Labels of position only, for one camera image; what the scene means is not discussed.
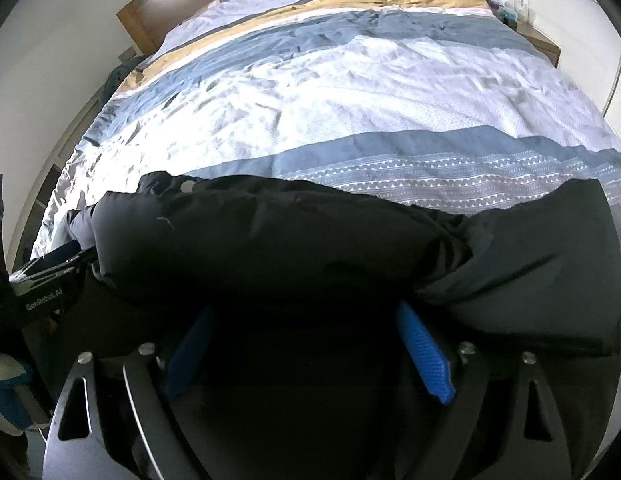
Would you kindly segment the white blue gloved hand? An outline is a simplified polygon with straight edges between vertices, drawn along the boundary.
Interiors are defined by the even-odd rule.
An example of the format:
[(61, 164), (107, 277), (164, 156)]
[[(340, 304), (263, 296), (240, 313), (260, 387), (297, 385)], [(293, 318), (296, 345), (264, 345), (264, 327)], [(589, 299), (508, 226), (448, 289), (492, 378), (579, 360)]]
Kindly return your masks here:
[(34, 396), (26, 367), (0, 353), (0, 431), (11, 437), (25, 430), (47, 428), (50, 414)]

